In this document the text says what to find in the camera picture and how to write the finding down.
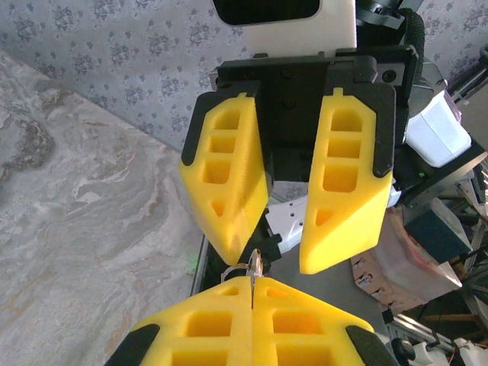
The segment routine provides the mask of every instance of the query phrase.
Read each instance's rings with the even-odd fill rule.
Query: yellow foam pad
[[[314,274],[377,244],[393,173],[373,175],[376,114],[341,88],[323,98],[300,271]]]
[[[255,366],[364,366],[345,331],[371,326],[272,278],[257,278],[252,314]]]
[[[239,277],[144,319],[132,330],[160,330],[140,366],[251,365],[251,302],[250,278]]]
[[[241,94],[207,113],[195,159],[180,173],[201,229],[237,264],[268,202],[254,98]]]

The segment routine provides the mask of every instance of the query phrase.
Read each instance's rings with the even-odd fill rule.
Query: floral wallpaper
[[[425,0],[420,13],[426,55],[447,78],[488,42],[486,0]],[[249,56],[210,0],[1,0],[0,48],[176,149],[209,70]]]

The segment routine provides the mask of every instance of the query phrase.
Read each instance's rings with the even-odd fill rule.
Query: gray marble surface
[[[0,364],[103,364],[188,296],[201,231],[178,160],[0,53]]]

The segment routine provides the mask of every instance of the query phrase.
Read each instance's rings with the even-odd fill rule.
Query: marble floor
[[[187,297],[179,154],[0,53],[0,364],[103,364]]]

